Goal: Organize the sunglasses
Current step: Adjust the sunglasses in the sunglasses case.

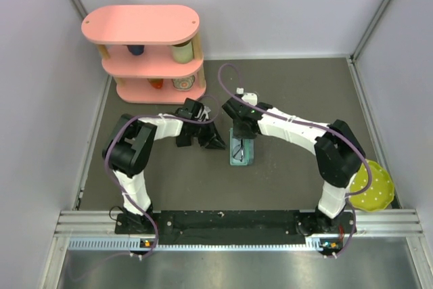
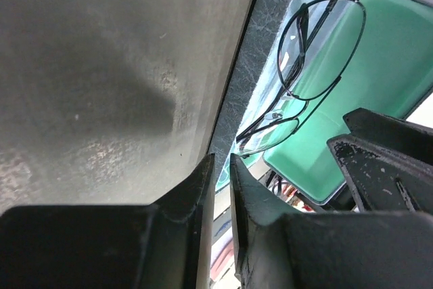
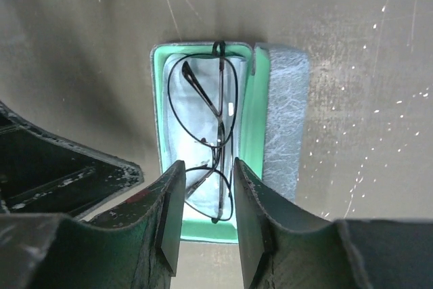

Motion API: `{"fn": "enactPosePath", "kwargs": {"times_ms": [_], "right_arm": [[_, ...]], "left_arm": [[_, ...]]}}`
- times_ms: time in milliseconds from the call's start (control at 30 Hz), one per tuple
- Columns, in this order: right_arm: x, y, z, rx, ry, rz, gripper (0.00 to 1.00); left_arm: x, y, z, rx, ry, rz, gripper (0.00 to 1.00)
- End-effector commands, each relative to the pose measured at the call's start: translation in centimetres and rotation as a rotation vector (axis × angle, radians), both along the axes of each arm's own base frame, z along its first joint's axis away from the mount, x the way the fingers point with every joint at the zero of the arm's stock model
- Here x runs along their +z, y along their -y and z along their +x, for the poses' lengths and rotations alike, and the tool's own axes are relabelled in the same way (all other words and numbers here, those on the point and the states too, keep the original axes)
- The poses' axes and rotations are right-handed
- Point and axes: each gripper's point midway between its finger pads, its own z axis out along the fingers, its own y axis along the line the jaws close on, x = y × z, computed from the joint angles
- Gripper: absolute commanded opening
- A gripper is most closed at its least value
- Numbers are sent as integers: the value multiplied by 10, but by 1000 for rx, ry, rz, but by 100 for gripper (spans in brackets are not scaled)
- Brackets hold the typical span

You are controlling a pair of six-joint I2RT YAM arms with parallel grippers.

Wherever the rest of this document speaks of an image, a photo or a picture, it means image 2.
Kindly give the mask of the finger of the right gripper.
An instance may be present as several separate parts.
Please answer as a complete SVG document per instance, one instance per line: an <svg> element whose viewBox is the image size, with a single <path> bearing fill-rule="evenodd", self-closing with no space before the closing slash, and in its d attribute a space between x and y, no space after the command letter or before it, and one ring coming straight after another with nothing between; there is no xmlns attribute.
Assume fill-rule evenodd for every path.
<svg viewBox="0 0 433 289"><path fill-rule="evenodd" d="M432 163L432 129L357 108L343 116L350 133L426 164Z"/></svg>
<svg viewBox="0 0 433 289"><path fill-rule="evenodd" d="M327 141L362 212L432 212L432 165L354 135Z"/></svg>

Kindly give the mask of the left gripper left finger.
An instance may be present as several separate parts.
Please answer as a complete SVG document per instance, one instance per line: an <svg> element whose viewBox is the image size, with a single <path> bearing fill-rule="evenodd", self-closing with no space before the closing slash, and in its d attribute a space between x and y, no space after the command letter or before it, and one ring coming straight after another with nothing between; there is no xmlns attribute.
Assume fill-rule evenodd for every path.
<svg viewBox="0 0 433 289"><path fill-rule="evenodd" d="M148 205L15 206L1 216L2 288L207 288L214 156Z"/></svg>

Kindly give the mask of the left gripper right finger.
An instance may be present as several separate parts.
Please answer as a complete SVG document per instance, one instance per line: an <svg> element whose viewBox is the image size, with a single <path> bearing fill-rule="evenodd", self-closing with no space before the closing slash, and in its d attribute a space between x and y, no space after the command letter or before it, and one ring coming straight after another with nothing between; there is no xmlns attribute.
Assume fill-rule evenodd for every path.
<svg viewBox="0 0 433 289"><path fill-rule="evenodd" d="M426 213L303 213L230 157L235 274L242 288L431 288Z"/></svg>

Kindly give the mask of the blue grey glasses case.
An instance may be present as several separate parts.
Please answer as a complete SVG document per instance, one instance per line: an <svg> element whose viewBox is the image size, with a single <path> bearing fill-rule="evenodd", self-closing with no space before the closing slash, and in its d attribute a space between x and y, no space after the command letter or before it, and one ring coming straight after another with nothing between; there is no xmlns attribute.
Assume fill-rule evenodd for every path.
<svg viewBox="0 0 433 289"><path fill-rule="evenodd" d="M407 118L432 92L432 0L360 2L367 13L365 29L340 82L296 134L264 152L241 156L247 166L262 160L319 205L327 203L345 183L327 147L329 138L346 131L343 116L367 108Z"/></svg>

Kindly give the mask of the thin black wire eyeglasses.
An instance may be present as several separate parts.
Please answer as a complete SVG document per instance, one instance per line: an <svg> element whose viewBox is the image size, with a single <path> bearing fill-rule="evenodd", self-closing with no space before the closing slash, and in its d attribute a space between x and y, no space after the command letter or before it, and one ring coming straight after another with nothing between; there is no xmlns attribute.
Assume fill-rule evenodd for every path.
<svg viewBox="0 0 433 289"><path fill-rule="evenodd" d="M300 5L280 34L279 89L264 112L236 136L236 154L264 152L300 130L340 82L366 20L360 0L311 0Z"/></svg>

